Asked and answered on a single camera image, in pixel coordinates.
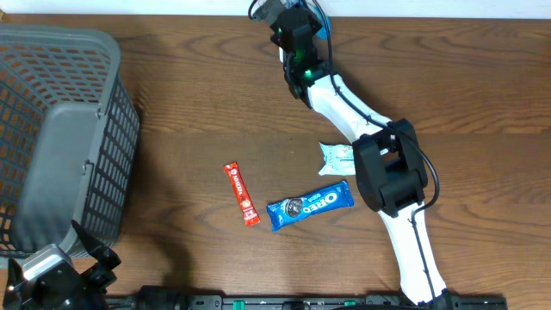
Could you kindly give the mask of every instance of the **red snack stick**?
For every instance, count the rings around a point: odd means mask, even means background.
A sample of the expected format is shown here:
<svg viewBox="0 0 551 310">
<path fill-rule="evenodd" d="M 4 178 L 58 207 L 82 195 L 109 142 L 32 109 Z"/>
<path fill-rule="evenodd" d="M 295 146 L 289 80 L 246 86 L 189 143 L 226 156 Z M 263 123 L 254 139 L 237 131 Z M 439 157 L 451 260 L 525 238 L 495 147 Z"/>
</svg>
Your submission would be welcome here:
<svg viewBox="0 0 551 310">
<path fill-rule="evenodd" d="M 230 178 L 230 182 L 232 182 L 233 191 L 235 192 L 235 196 L 238 198 L 239 206 L 243 212 L 243 220 L 245 220 L 245 225 L 253 226 L 260 223 L 260 217 L 258 216 L 255 207 L 252 205 L 249 192 L 247 192 L 241 173 L 239 173 L 238 163 L 234 162 L 225 165 L 224 171 Z"/>
</svg>

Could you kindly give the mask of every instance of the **oreo package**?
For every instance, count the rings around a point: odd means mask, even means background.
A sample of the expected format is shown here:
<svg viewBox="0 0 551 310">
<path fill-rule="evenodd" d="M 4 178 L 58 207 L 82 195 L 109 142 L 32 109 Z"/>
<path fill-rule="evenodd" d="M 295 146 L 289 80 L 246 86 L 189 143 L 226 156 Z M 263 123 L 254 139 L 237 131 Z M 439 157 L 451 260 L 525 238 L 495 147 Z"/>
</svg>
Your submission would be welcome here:
<svg viewBox="0 0 551 310">
<path fill-rule="evenodd" d="M 350 194 L 348 182 L 343 180 L 301 197 L 270 203 L 266 209 L 272 219 L 272 230 L 276 232 L 280 228 L 304 220 L 310 215 L 352 206 L 354 206 L 354 200 Z"/>
</svg>

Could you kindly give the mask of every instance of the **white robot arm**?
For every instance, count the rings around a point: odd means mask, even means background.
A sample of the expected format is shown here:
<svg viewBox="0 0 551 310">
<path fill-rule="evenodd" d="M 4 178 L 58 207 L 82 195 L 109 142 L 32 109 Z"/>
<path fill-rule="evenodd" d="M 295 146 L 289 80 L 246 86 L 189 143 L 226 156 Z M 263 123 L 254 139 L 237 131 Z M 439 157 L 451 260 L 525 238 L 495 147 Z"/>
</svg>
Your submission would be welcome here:
<svg viewBox="0 0 551 310">
<path fill-rule="evenodd" d="M 402 291 L 415 304 L 432 301 L 446 284 L 432 255 L 424 211 L 414 215 L 424 205 L 427 175 L 412 125 L 391 122 L 355 96 L 333 71 L 331 48 L 329 63 L 318 57 L 313 36 L 322 24 L 307 4 L 287 8 L 279 0 L 268 0 L 254 19 L 266 21 L 274 31 L 271 40 L 280 47 L 291 93 L 329 119 L 353 145 L 358 188 L 387 227 Z M 397 152 L 399 158 L 385 163 L 382 155 L 387 152 Z"/>
<path fill-rule="evenodd" d="M 390 122 L 390 119 L 376 113 L 355 96 L 346 85 L 344 85 L 341 77 L 335 75 L 334 78 L 341 92 L 365 114 L 370 115 L 374 120 L 384 124 Z M 380 127 L 369 123 L 343 101 L 333 88 L 329 76 L 322 77 L 308 88 L 308 99 L 312 109 L 329 119 L 350 143 L 355 142 L 364 134 L 372 135 L 381 130 Z M 387 149 L 381 150 L 381 155 L 386 152 L 388 152 Z M 393 244 L 394 253 L 396 254 L 399 265 L 400 286 L 402 291 L 407 298 L 416 304 L 432 300 L 429 283 L 427 282 L 427 276 L 424 272 L 421 253 L 411 223 L 413 210 L 420 207 L 422 206 L 419 206 L 417 203 L 412 203 L 401 209 L 396 218 L 385 214 L 381 210 L 377 212 L 383 219 Z M 432 255 L 429 236 L 424 223 L 424 211 L 421 211 L 416 216 L 416 221 L 430 278 L 437 297 L 446 288 L 446 283 L 440 276 L 436 268 L 434 256 Z"/>
</svg>

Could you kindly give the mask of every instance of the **wooden table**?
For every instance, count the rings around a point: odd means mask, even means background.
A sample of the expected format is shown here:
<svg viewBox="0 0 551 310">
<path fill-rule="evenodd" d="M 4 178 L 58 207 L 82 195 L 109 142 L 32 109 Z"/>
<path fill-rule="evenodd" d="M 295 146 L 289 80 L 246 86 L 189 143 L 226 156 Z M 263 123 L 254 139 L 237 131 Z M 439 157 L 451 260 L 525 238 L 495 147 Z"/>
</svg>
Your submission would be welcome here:
<svg viewBox="0 0 551 310">
<path fill-rule="evenodd" d="M 342 179 L 318 176 L 318 143 L 345 139 L 288 93 L 266 25 L 204 16 L 6 22 L 97 28 L 121 45 L 143 125 L 110 294 L 144 284 L 227 295 L 399 289 L 387 231 L 356 189 L 355 207 L 271 232 L 267 202 Z M 427 221 L 449 288 L 503 294 L 510 309 L 548 308 L 551 22 L 332 22 L 345 82 L 383 115 L 413 123 L 438 169 L 442 194 Z M 222 170 L 234 160 L 262 218 L 254 227 Z"/>
</svg>

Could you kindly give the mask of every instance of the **wire mesh basket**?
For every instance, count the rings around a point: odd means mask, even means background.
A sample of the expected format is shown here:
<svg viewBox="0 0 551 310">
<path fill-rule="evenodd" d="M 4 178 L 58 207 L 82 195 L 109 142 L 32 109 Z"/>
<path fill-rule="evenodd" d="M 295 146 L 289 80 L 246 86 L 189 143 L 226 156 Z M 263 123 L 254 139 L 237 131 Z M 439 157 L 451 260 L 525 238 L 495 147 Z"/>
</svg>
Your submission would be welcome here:
<svg viewBox="0 0 551 310">
<path fill-rule="evenodd" d="M 95 30 L 0 25 L 0 256 L 112 246 L 139 133 L 121 53 Z"/>
</svg>

